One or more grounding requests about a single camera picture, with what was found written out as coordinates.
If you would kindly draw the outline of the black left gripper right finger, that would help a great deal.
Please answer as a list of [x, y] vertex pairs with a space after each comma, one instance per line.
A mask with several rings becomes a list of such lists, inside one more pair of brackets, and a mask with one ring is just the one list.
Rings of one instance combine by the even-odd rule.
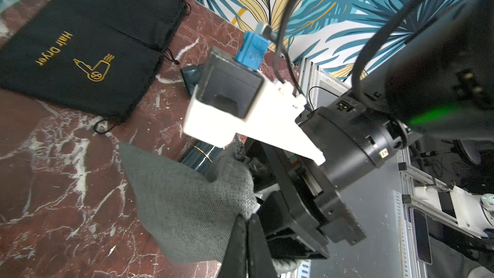
[[248, 221], [248, 277], [278, 277], [261, 221], [256, 214], [252, 214]]

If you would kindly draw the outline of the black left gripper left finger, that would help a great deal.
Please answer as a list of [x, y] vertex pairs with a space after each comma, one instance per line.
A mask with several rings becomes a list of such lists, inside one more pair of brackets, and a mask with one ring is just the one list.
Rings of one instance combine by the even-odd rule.
[[218, 278], [246, 278], [247, 226], [241, 215], [235, 219]]

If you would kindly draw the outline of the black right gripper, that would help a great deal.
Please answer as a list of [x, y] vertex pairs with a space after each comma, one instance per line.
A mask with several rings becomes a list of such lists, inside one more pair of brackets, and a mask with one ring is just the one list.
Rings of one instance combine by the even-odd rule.
[[252, 138], [245, 143], [257, 215], [275, 259], [327, 259], [328, 244], [366, 238], [340, 194], [311, 160]]

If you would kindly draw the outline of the grey fabric drawstring pouch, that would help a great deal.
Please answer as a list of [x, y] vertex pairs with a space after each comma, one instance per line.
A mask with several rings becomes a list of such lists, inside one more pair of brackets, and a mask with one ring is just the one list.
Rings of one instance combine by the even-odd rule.
[[[120, 143], [123, 168], [135, 193], [137, 215], [174, 263], [223, 262], [235, 219], [257, 214], [257, 199], [242, 142], [202, 175], [180, 162]], [[277, 275], [297, 270], [294, 259], [273, 259]]]

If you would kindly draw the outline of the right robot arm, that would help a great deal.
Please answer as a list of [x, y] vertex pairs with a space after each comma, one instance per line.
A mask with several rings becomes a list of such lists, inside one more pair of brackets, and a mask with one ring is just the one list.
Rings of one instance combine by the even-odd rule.
[[364, 79], [400, 23], [431, 0], [410, 0], [363, 47], [349, 91], [308, 115], [302, 131], [324, 162], [249, 138], [255, 191], [270, 188], [248, 224], [251, 256], [326, 259], [329, 242], [365, 238], [340, 192], [420, 136], [493, 138], [493, 0], [460, 0]]

